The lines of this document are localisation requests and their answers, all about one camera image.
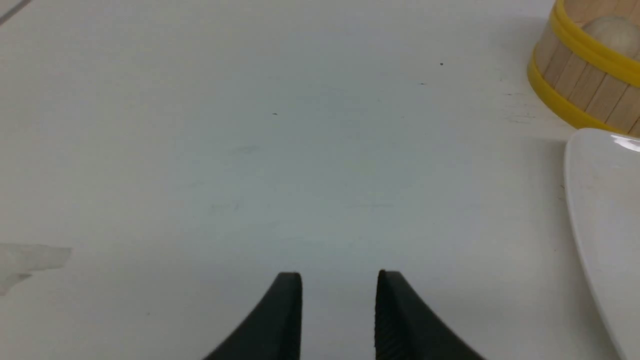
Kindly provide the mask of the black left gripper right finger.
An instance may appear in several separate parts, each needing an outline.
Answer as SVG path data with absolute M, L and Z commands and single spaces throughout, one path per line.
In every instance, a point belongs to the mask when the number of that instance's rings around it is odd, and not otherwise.
M 377 360 L 481 360 L 399 271 L 382 269 L 375 291 Z

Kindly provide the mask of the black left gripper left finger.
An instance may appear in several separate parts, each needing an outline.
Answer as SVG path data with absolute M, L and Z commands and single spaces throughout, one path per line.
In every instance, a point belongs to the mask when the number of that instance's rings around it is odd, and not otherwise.
M 206 360 L 299 360 L 303 281 L 280 272 L 253 310 Z

